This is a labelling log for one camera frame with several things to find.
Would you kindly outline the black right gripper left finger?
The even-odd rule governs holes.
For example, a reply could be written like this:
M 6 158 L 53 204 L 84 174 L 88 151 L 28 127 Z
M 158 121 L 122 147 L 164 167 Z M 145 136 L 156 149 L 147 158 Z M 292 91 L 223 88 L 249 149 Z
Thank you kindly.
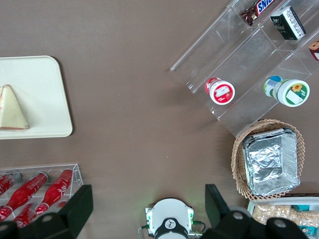
M 93 212 L 91 185 L 83 185 L 57 213 L 46 213 L 17 231 L 16 239 L 76 239 Z

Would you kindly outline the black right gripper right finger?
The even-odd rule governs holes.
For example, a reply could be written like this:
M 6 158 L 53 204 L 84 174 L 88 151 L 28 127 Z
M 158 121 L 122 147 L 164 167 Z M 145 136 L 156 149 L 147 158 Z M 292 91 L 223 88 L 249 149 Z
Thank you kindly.
M 205 210 L 211 228 L 206 239 L 267 239 L 266 227 L 240 210 L 231 210 L 216 185 L 205 185 Z

